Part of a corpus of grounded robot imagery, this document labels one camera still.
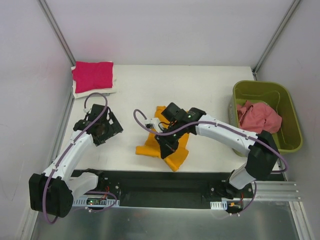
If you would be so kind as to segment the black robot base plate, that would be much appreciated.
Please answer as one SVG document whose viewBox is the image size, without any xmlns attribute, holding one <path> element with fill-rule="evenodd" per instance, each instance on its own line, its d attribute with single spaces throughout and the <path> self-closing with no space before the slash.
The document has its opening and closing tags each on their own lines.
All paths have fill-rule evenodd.
<svg viewBox="0 0 320 240">
<path fill-rule="evenodd" d="M 253 197 L 249 183 L 241 190 L 225 190 L 228 173 L 98 171 L 98 186 L 90 195 L 117 199 L 121 207 L 209 209 L 210 203 L 223 199 L 238 202 Z"/>
</svg>

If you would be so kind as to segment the orange t shirt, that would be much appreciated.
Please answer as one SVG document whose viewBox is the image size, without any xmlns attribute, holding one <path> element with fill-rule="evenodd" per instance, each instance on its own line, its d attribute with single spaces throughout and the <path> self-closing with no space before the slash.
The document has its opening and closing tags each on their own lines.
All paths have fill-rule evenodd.
<svg viewBox="0 0 320 240">
<path fill-rule="evenodd" d="M 154 117 L 159 118 L 161 122 L 169 123 L 168 120 L 161 114 L 166 106 L 157 106 Z M 187 150 L 187 143 L 189 134 L 184 134 L 178 141 L 178 149 L 163 161 L 170 167 L 173 172 L 176 172 L 183 162 L 186 160 L 189 151 Z M 155 134 L 149 133 L 144 145 L 135 148 L 136 155 L 143 155 L 148 157 L 161 158 L 160 146 L 155 139 Z"/>
</svg>

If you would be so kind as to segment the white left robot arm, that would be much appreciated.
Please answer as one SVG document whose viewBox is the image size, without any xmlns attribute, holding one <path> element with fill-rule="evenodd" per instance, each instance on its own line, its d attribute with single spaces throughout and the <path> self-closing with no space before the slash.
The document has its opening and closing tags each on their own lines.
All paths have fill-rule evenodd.
<svg viewBox="0 0 320 240">
<path fill-rule="evenodd" d="M 31 209 L 64 218 L 73 202 L 82 195 L 90 191 L 99 195 L 108 190 L 109 184 L 102 170 L 88 168 L 75 178 L 72 174 L 88 149 L 98 147 L 122 132 L 122 126 L 108 106 L 93 104 L 85 117 L 75 123 L 62 153 L 42 173 L 30 177 Z"/>
</svg>

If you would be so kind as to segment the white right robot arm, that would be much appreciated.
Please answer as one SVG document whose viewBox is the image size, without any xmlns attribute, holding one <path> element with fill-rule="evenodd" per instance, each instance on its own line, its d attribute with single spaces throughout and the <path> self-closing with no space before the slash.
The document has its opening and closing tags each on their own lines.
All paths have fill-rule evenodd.
<svg viewBox="0 0 320 240">
<path fill-rule="evenodd" d="M 241 194 L 249 183 L 266 180 L 279 158 L 276 143 L 268 131 L 255 133 L 241 130 L 217 120 L 201 109 L 192 107 L 185 111 L 173 102 L 161 114 L 169 121 L 168 127 L 155 136 L 162 159 L 178 149 L 179 140 L 184 134 L 213 139 L 247 158 L 246 162 L 233 170 L 225 183 L 217 188 L 217 194 L 224 198 L 233 199 Z"/>
</svg>

